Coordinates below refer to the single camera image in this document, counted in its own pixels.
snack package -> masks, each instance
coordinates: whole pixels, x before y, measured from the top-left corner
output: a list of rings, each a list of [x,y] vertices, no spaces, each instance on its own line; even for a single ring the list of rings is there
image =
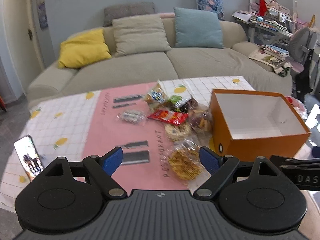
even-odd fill
[[[192,133],[192,129],[187,123],[179,126],[166,123],[164,129],[167,137],[174,142],[182,141]]]
[[[184,140],[167,152],[167,161],[180,179],[194,180],[202,172],[199,151],[198,145],[190,140]]]
[[[179,95],[173,95],[169,98],[168,102],[170,109],[175,112],[188,113],[189,108],[198,106],[198,102],[192,96],[183,98]]]
[[[150,110],[154,112],[165,101],[168,100],[167,95],[164,93],[159,81],[144,97],[143,100],[148,103]]]
[[[298,100],[294,97],[286,97],[286,98],[289,101],[289,103],[293,106],[293,108],[297,111],[297,113],[300,115],[300,117],[302,119],[308,118],[307,109],[300,100]]]
[[[146,119],[145,114],[142,111],[127,109],[124,112],[117,115],[117,117],[124,122],[142,125]]]
[[[189,111],[190,126],[196,132],[211,132],[212,116],[209,107],[199,104]]]
[[[174,125],[180,125],[187,120],[188,114],[157,110],[153,114],[149,115],[148,118]]]

cardboard box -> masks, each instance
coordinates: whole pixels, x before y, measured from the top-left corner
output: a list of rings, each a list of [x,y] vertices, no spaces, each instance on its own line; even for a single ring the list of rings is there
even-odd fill
[[[311,134],[278,93],[215,89],[210,109],[217,153],[241,161],[254,161],[257,156],[293,157]]]

magazine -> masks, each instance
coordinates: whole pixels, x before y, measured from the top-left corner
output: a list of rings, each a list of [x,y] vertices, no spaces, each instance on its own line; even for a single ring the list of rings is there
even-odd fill
[[[287,66],[285,66],[286,60],[281,60],[276,57],[273,57],[272,55],[265,53],[263,48],[256,49],[255,51],[253,51],[249,55],[249,58],[269,65],[270,67],[273,68],[273,71],[276,74],[280,74],[281,72],[285,71],[286,68],[288,68]]]

smartphone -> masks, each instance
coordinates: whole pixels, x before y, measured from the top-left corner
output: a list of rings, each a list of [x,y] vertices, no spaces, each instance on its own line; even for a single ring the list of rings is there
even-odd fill
[[[44,169],[32,137],[30,135],[22,137],[14,143],[14,148],[24,170],[32,181]]]

blue gripper pad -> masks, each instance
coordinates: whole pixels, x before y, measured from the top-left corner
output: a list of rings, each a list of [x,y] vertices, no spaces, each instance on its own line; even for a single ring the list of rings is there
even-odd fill
[[[205,169],[213,175],[222,165],[223,158],[207,147],[201,147],[199,151],[200,162]]]
[[[123,151],[121,148],[116,150],[111,156],[105,159],[102,169],[111,176],[121,165],[123,159]]]

